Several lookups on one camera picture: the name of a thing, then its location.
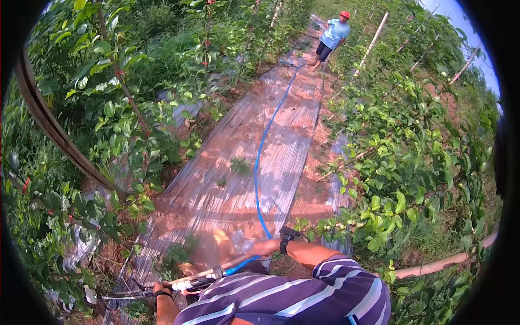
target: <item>light blue shirt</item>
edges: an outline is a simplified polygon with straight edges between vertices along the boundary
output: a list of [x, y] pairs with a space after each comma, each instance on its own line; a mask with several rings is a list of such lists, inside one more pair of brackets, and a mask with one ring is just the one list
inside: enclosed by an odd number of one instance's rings
[[328, 21], [329, 28], [320, 37], [328, 48], [335, 49], [342, 38], [346, 38], [350, 32], [350, 26], [346, 22], [341, 22], [338, 18]]

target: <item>sky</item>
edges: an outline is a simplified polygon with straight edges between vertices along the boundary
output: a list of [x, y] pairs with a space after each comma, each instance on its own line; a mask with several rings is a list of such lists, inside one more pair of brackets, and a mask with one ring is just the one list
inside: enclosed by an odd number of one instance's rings
[[449, 16], [451, 18], [450, 23], [455, 26], [459, 27], [466, 33], [467, 35], [467, 42], [473, 46], [477, 47], [480, 45], [480, 48], [482, 49], [482, 52], [485, 54], [486, 59], [481, 55], [480, 58], [474, 59], [474, 63], [477, 67], [481, 68], [484, 77], [486, 79], [486, 85], [488, 88], [491, 88], [498, 96], [500, 96], [500, 90], [498, 86], [498, 80], [497, 76], [495, 75], [495, 70], [493, 69], [493, 64], [491, 63], [491, 60], [489, 59], [489, 55], [487, 54], [484, 45], [481, 43], [480, 37], [478, 34], [473, 34], [473, 27], [471, 26], [471, 23], [468, 20], [464, 20], [464, 11], [460, 7], [460, 5], [457, 3], [456, 0], [422, 0], [422, 3], [426, 8], [431, 11], [435, 9], [437, 5], [439, 5], [439, 8], [435, 11], [435, 14], [441, 14], [445, 16]]

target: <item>weed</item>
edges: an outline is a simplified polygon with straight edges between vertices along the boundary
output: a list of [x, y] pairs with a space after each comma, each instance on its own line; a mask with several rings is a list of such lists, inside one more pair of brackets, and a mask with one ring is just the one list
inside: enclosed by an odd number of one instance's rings
[[249, 174], [249, 162], [245, 160], [245, 157], [237, 158], [237, 156], [233, 156], [233, 158], [231, 158], [230, 168], [232, 172], [242, 176]]
[[225, 187], [226, 186], [226, 178], [222, 177], [221, 179], [219, 179], [218, 182], [217, 182], [217, 186], [218, 187]]
[[132, 301], [124, 306], [123, 312], [128, 316], [139, 320], [140, 324], [155, 323], [155, 313], [153, 309], [148, 307], [148, 305], [141, 300]]
[[153, 268], [161, 275], [165, 281], [177, 279], [179, 268], [178, 263], [189, 261], [198, 240], [193, 235], [184, 238], [184, 243], [171, 243], [165, 255], [160, 255], [152, 260]]

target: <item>striped shirt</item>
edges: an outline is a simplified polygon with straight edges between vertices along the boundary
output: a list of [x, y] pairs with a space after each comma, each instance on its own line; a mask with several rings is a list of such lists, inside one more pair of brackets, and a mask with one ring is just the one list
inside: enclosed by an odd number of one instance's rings
[[316, 265], [313, 279], [239, 273], [215, 281], [175, 325], [386, 324], [388, 287], [353, 259], [334, 255]]

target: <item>blue hose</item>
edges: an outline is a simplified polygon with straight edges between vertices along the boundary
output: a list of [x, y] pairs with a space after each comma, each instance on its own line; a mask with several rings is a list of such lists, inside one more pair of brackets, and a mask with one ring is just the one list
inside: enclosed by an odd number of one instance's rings
[[[258, 153], [256, 154], [255, 168], [254, 168], [256, 212], [258, 214], [258, 219], [260, 220], [260, 223], [262, 224], [262, 228], [264, 229], [265, 234], [267, 235], [267, 238], [269, 238], [269, 239], [272, 239], [272, 236], [269, 233], [269, 230], [267, 229], [267, 226], [265, 225], [264, 218], [262, 218], [262, 213], [260, 212], [260, 202], [258, 201], [258, 179], [257, 179], [258, 161], [260, 160], [260, 153], [262, 152], [262, 147], [264, 145], [265, 137], [267, 136], [267, 131], [269, 131], [269, 127], [271, 126], [272, 122], [274, 121], [276, 113], [278, 113], [278, 110], [280, 110], [280, 107], [282, 106], [283, 102], [287, 98], [287, 94], [289, 93], [289, 89], [291, 88], [292, 82], [296, 78], [296, 74], [298, 73], [298, 70], [306, 64], [305, 58], [303, 58], [303, 57], [297, 57], [296, 62], [298, 64], [295, 64], [294, 61], [289, 58], [289, 56], [287, 57], [287, 60], [286, 59], [278, 59], [278, 61], [280, 63], [285, 63], [285, 64], [288, 64], [288, 65], [290, 65], [292, 67], [295, 67], [296, 70], [294, 71], [294, 74], [293, 74], [293, 76], [291, 78], [291, 81], [289, 82], [289, 85], [287, 86], [287, 89], [285, 90], [285, 94], [283, 95], [282, 100], [278, 104], [278, 107], [276, 107], [276, 110], [275, 110], [274, 114], [272, 115], [271, 120], [269, 121], [269, 123], [267, 124], [267, 127], [265, 128], [264, 135], [262, 136], [262, 140], [260, 141], [260, 147], [258, 148]], [[232, 267], [230, 269], [224, 270], [224, 275], [226, 275], [226, 276], [232, 275], [238, 269], [243, 267], [245, 264], [247, 264], [250, 261], [253, 261], [253, 260], [255, 260], [255, 259], [259, 258], [259, 257], [260, 256], [258, 256], [258, 255], [252, 256], [252, 257], [246, 259], [245, 261], [243, 261], [242, 263], [240, 263], [239, 265], [237, 265], [235, 267]]]
[[258, 219], [260, 220], [260, 223], [262, 224], [262, 228], [265, 231], [265, 234], [267, 235], [267, 238], [272, 239], [271, 234], [269, 233], [269, 230], [267, 230], [267, 226], [265, 225], [264, 219], [262, 218], [262, 213], [260, 212], [260, 202], [258, 201], [258, 177], [257, 177], [257, 171], [258, 171], [258, 161], [260, 160], [260, 153], [262, 152], [262, 147], [264, 146], [265, 137], [267, 136], [267, 131], [269, 131], [269, 127], [271, 126], [272, 122], [275, 119], [276, 113], [278, 113], [278, 110], [282, 106], [283, 102], [287, 98], [287, 94], [289, 93], [289, 89], [291, 88], [292, 82], [294, 81], [294, 78], [296, 78], [296, 74], [298, 73], [298, 70], [303, 67], [306, 62], [303, 57], [298, 57], [297, 59], [303, 59], [304, 62], [301, 64], [296, 65], [290, 58], [287, 60], [279, 59], [278, 61], [280, 63], [286, 63], [296, 68], [294, 71], [294, 74], [291, 78], [291, 81], [289, 82], [289, 85], [287, 86], [287, 89], [285, 90], [285, 94], [283, 95], [282, 101], [278, 104], [278, 107], [276, 107], [276, 110], [274, 114], [271, 117], [271, 120], [267, 124], [267, 127], [265, 128], [264, 135], [262, 136], [262, 141], [260, 141], [260, 147], [258, 148], [258, 153], [256, 154], [256, 160], [255, 160], [255, 168], [254, 168], [254, 182], [255, 182], [255, 197], [256, 197], [256, 212], [258, 214]]

